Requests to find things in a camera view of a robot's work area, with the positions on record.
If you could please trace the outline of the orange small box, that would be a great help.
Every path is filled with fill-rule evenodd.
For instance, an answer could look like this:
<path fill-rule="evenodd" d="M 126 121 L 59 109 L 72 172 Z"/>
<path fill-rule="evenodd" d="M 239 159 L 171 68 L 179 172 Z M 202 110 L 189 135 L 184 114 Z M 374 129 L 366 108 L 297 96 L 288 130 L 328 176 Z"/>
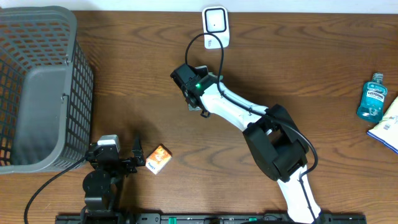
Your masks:
<path fill-rule="evenodd" d="M 160 144 L 147 158 L 146 167 L 157 175 L 172 159 L 172 153 Z"/>

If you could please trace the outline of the teal mouthwash bottle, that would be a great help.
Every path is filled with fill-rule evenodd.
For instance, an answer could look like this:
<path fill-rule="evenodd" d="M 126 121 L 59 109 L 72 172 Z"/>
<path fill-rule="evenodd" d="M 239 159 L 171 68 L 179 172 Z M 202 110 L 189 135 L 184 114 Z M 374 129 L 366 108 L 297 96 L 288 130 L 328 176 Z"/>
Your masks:
<path fill-rule="evenodd" d="M 383 73 L 373 74 L 371 81 L 363 86 L 363 94 L 359 104 L 357 115 L 371 123 L 378 123 L 383 117 L 384 100 L 387 95 L 387 88 L 383 83 Z"/>

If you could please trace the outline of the cream snack bag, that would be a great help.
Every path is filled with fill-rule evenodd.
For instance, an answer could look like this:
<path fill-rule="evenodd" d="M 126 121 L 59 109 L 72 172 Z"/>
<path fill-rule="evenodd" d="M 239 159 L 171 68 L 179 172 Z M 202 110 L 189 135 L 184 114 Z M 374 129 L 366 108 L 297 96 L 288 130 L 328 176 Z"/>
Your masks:
<path fill-rule="evenodd" d="M 381 121 L 367 132 L 397 154 L 397 98 L 391 103 Z"/>

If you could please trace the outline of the light green tissue pack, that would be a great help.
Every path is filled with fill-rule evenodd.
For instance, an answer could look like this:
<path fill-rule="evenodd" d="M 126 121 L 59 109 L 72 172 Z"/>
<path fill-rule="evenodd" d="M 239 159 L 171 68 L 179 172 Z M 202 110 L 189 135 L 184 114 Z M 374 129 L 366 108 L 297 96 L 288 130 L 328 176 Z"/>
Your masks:
<path fill-rule="evenodd" d="M 198 106 L 193 107 L 192 105 L 188 104 L 188 110 L 189 110 L 189 111 L 200 111 L 201 108 L 198 107 Z"/>

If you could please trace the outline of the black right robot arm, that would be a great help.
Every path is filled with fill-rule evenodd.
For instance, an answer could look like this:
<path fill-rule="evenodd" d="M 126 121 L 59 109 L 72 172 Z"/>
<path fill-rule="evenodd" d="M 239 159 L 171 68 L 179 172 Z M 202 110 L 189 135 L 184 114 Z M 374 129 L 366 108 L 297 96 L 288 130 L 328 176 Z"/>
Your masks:
<path fill-rule="evenodd" d="M 229 90 L 221 77 L 210 72 L 171 74 L 191 108 L 202 117 L 216 114 L 238 128 L 260 170 L 279 185 L 287 214 L 296 223 L 318 223 L 322 213 L 312 194 L 307 175 L 307 152 L 312 143 L 299 131 L 287 110 L 252 103 Z"/>

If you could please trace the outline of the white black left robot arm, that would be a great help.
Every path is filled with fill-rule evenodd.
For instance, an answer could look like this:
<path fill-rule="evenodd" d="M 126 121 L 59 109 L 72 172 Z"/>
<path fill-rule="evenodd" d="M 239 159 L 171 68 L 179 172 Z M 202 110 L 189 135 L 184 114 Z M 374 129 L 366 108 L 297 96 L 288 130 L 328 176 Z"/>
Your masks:
<path fill-rule="evenodd" d="M 80 212 L 80 223 L 135 223 L 136 217 L 119 209 L 124 179 L 146 164 L 139 137 L 131 149 L 133 156 L 119 156 L 120 143 L 117 135 L 104 135 L 90 145 L 86 160 L 94 171 L 83 180 L 85 206 Z"/>

